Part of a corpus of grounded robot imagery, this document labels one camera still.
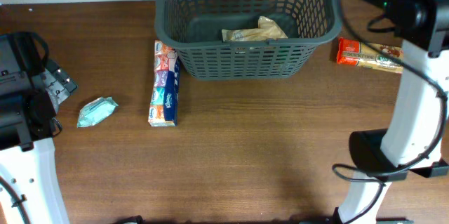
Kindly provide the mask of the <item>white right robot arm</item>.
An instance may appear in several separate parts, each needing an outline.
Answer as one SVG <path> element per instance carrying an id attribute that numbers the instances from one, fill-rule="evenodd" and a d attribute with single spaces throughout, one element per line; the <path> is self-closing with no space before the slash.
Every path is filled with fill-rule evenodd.
<path id="1" fill-rule="evenodd" d="M 383 9 L 390 32 L 402 38 L 403 68 L 387 129 L 349 137 L 353 176 L 334 223 L 375 223 L 393 182 L 409 172 L 444 176 L 441 141 L 448 120 L 448 0 L 364 0 Z"/>

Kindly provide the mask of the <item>teal wet wipes packet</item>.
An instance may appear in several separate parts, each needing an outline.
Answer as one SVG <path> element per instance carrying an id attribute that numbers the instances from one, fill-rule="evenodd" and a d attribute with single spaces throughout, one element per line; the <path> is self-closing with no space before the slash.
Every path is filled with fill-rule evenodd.
<path id="1" fill-rule="evenodd" d="M 99 124 L 112 115 L 118 106 L 112 97 L 95 99 L 81 108 L 77 127 L 86 128 Z"/>

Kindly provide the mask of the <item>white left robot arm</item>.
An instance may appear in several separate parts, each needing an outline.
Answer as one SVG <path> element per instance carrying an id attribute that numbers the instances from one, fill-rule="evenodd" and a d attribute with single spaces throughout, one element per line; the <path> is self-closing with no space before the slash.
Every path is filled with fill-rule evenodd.
<path id="1" fill-rule="evenodd" d="M 78 85 L 35 32 L 1 35 L 1 208 L 7 223 L 68 223 L 55 167 L 56 116 Z"/>

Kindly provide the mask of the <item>grey plastic mesh basket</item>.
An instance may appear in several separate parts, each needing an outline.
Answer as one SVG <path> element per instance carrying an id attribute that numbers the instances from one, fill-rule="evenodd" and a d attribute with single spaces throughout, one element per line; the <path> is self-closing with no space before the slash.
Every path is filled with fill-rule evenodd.
<path id="1" fill-rule="evenodd" d="M 203 80 L 279 79 L 300 70 L 341 31 L 338 0 L 156 0 L 157 37 Z M 282 39 L 224 41 L 223 30 L 273 20 Z"/>

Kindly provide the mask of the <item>San Remo spaghetti packet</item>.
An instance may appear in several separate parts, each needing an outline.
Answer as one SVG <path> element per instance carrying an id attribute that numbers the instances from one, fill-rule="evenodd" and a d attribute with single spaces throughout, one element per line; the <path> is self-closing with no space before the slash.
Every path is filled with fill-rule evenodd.
<path id="1" fill-rule="evenodd" d="M 403 67 L 385 58 L 360 41 L 339 38 L 337 64 L 365 67 L 373 70 L 401 74 Z"/>

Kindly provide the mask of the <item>brown paper bag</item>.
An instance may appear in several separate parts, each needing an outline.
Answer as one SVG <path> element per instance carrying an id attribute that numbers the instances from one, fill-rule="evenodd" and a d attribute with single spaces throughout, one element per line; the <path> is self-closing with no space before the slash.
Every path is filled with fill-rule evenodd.
<path id="1" fill-rule="evenodd" d="M 260 16 L 258 28 L 222 30 L 223 41 L 266 41 L 268 39 L 287 39 L 286 33 L 270 18 Z"/>

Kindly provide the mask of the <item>colourful Kleenex tissue pack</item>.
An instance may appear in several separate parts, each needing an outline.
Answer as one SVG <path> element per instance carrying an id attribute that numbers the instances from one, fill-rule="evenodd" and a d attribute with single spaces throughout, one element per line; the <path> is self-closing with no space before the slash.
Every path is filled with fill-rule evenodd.
<path id="1" fill-rule="evenodd" d="M 180 61 L 177 51 L 162 41 L 154 42 L 154 84 L 148 122 L 153 127 L 177 125 Z"/>

